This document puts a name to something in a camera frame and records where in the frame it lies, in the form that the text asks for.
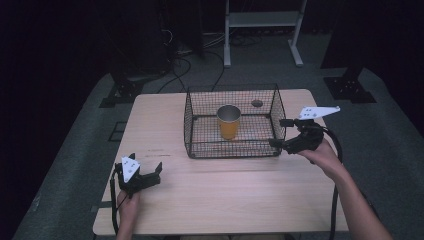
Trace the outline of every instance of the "black wire cage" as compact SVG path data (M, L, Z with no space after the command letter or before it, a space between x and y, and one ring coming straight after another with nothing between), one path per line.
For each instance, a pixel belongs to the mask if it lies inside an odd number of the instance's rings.
M221 137L217 111L234 105L241 111L234 139ZM278 156L268 139L285 139L283 102L277 84L190 87L184 113L184 144L194 159Z

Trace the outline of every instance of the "shelf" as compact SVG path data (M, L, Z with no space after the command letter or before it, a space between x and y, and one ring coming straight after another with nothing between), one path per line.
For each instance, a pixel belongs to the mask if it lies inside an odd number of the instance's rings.
M230 13L229 27L296 26L298 11Z

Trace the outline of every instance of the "hand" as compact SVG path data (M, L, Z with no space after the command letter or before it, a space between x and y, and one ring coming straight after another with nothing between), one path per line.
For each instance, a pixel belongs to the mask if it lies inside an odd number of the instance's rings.
M138 218L140 196L141 191L134 193L131 199L125 191L119 192L116 202L119 206L120 224L116 239L131 239Z
M346 172L346 169L341 164L336 153L326 139L323 139L322 143L315 151L303 150L298 154L316 164L324 171L325 175L333 180L335 180L338 175Z

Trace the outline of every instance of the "paper cup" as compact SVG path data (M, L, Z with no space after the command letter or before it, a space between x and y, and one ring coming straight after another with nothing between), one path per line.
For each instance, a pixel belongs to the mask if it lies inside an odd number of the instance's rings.
M218 109L216 115L221 137L226 140L235 138L240 125L240 109L233 105L225 105Z

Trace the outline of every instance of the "cup rim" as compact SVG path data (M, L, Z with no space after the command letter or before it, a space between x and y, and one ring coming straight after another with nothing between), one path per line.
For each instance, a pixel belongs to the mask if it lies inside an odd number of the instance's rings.
M223 107L227 107L227 106L234 107L235 109L237 109L237 110L238 110L238 116L237 116L237 118L236 118L235 120L230 120L230 121L228 121L228 120L224 120L224 119L222 119L222 118L219 116L219 110L220 110L221 108L223 108ZM225 122L225 123L233 123L233 122L236 122L236 121L238 121L238 120L240 119L240 117L241 117L241 110L240 110L240 108L238 108L237 106L234 106L234 105L232 105L232 104L225 104L225 105L222 105L221 107L219 107L219 108L218 108L218 110L216 111L216 117L217 117L219 120L221 120L221 121L223 121L223 122Z

